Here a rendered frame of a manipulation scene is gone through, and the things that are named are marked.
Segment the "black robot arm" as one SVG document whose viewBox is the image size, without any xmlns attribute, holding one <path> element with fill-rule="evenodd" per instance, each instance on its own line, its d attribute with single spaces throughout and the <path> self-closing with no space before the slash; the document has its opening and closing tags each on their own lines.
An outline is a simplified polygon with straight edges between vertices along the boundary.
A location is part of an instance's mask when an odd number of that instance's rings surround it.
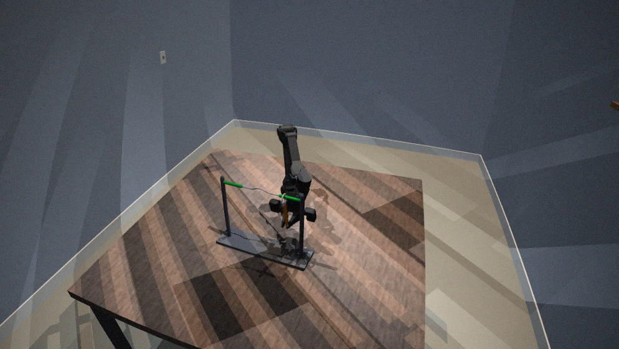
<svg viewBox="0 0 619 349">
<path fill-rule="evenodd" d="M 287 196 L 299 199 L 302 194 L 307 197 L 313 176 L 301 164 L 296 141 L 297 129 L 293 125 L 280 125 L 277 128 L 277 136 L 283 144 L 285 163 L 285 177 L 283 186 L 280 188 L 281 194 L 286 193 Z M 296 194 L 295 191 L 300 193 Z"/>
</svg>

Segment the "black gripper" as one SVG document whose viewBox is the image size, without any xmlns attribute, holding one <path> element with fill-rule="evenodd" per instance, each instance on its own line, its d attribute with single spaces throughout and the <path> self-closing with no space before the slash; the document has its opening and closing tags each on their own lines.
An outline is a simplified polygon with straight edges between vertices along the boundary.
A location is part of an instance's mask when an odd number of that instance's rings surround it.
<svg viewBox="0 0 619 349">
<path fill-rule="evenodd" d="M 284 213 L 283 213 L 283 207 L 281 207 L 281 201 L 277 200 L 277 199 L 271 199 L 269 202 L 270 205 L 270 209 L 276 213 L 281 213 L 282 215 L 282 220 L 281 220 L 281 224 L 282 224 L 282 228 L 285 225 L 285 218 L 284 218 Z M 294 223 L 298 222 L 300 220 L 300 206 L 297 205 L 297 203 L 293 203 L 288 201 L 287 205 L 287 213 L 291 212 L 293 213 L 292 217 L 290 218 L 290 220 L 288 221 L 288 224 L 286 226 L 286 229 L 288 229 L 289 227 L 291 227 Z M 305 208 L 305 216 L 307 221 L 311 221 L 311 222 L 315 222 L 316 220 L 316 210 L 312 209 L 312 208 Z"/>
</svg>

